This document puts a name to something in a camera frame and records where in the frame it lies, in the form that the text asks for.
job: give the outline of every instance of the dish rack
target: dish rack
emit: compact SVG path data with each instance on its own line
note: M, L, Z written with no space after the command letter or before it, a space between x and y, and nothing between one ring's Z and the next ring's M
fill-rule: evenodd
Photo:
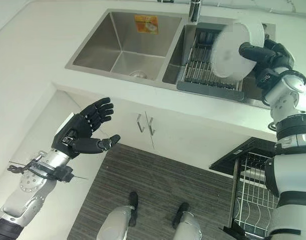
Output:
M217 77L210 63L212 45L222 28L203 28L197 26L193 45L190 49L184 73L177 83L183 91L227 98L236 101L244 99L243 81L230 83Z
M249 152L236 160L230 220L225 232L239 229L240 234L252 240L267 236L272 211L278 203L265 186L264 166L268 159Z

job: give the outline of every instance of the countertop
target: countertop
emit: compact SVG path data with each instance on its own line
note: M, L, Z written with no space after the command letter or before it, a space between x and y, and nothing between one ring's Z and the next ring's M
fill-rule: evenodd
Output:
M205 119L212 127L274 141L269 110L65 69L107 9L188 13L188 5L146 1L35 1L0 31L0 174L56 92L107 95ZM204 6L201 15L237 19L252 14L276 24L276 41L306 76L306 18Z

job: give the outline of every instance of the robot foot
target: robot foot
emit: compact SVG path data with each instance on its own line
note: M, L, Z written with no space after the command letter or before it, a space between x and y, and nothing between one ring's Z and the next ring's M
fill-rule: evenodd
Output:
M173 225L174 229L176 229L178 224L180 223L181 218L183 216L183 212L187 212L188 210L189 210L189 204L187 202L183 202L181 204L181 206L179 206L179 208L177 210L177 213L176 213L176 216L175 216L175 218L173 219L173 222L172 222L172 225Z
M135 191L129 194L129 205L134 206L134 210L131 213L131 219L129 220L128 226L134 227L137 219L137 208L138 208L138 195Z

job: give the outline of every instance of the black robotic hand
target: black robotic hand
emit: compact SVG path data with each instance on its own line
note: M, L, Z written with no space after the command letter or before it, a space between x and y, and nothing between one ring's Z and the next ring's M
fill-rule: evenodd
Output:
M55 135L52 148L72 159L81 154L97 154L109 150L119 139L114 135L107 139L91 138L102 123L111 120L114 105L110 98L103 98L75 114Z

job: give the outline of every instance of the sink drain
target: sink drain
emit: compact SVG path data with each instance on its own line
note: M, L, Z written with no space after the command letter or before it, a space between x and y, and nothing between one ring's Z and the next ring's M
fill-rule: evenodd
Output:
M141 79L147 79L147 75L143 71L134 71L131 74L129 74L129 76L141 78Z

